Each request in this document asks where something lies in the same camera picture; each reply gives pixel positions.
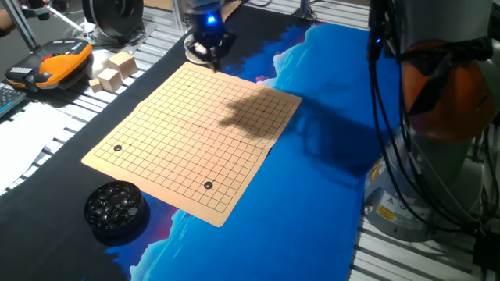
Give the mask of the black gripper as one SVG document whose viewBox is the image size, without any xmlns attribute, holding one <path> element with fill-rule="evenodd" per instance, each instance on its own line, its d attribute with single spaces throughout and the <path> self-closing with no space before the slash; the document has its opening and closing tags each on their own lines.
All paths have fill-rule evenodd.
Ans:
<svg viewBox="0 0 500 281">
<path fill-rule="evenodd" d="M 223 21 L 222 9 L 190 15 L 191 33 L 186 38 L 186 57 L 197 65 L 220 71 L 220 61 L 232 49 L 237 35 Z"/>
</svg>

